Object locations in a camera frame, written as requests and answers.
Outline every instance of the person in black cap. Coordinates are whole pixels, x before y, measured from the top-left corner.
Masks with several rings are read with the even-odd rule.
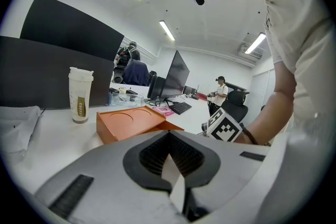
[[[128,64],[130,59],[140,61],[141,60],[140,53],[136,47],[137,47],[136,42],[132,41],[127,46],[121,48],[115,57],[116,61],[118,63],[124,62],[123,65],[125,66]]]
[[[216,99],[214,103],[217,106],[221,106],[227,97],[227,92],[229,89],[227,85],[225,85],[225,78],[223,76],[219,76],[216,81],[218,81],[218,88],[215,92]]]
[[[225,78],[223,76],[219,76],[216,81],[218,81],[217,90],[210,94],[210,96],[214,97],[213,102],[209,106],[210,115],[214,114],[221,107],[229,90],[227,85],[225,85]]]

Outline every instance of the keyboard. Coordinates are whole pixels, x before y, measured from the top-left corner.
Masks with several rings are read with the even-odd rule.
[[[187,111],[190,109],[192,106],[183,102],[183,103],[178,103],[174,105],[170,105],[169,108],[174,111],[177,115],[181,115],[183,112]]]

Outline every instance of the cup label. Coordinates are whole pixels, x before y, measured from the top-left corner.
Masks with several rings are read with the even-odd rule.
[[[85,107],[85,92],[78,92],[78,101],[77,101],[77,114],[80,117],[85,118],[86,116],[86,107]]]

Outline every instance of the blue jacket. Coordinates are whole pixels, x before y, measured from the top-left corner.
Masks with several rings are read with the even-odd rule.
[[[148,86],[149,73],[145,63],[132,60],[125,68],[123,82],[129,85]]]

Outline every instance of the hand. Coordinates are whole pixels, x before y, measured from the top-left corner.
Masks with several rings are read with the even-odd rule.
[[[240,135],[238,135],[237,139],[234,140],[234,143],[252,144],[252,142],[250,141],[250,139],[244,133],[241,133]]]

